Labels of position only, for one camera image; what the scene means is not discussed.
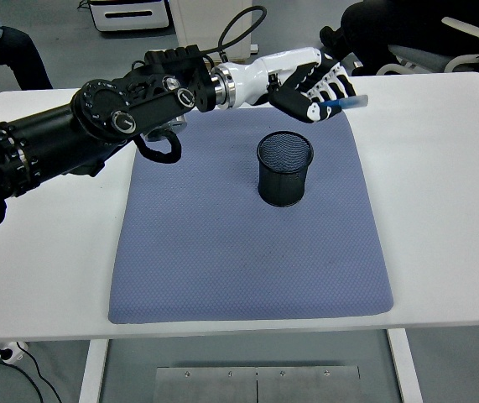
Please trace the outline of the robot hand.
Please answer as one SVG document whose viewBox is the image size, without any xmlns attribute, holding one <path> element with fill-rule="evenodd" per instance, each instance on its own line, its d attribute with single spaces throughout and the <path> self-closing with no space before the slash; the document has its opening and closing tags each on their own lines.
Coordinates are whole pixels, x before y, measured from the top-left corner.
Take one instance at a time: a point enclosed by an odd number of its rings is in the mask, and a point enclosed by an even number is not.
<svg viewBox="0 0 479 403">
<path fill-rule="evenodd" d="M 303 123 L 317 123 L 341 111 L 339 101 L 356 95 L 338 60 L 313 47 L 266 55 L 249 65 L 226 65 L 232 89 L 227 106 L 269 103 Z"/>
</svg>

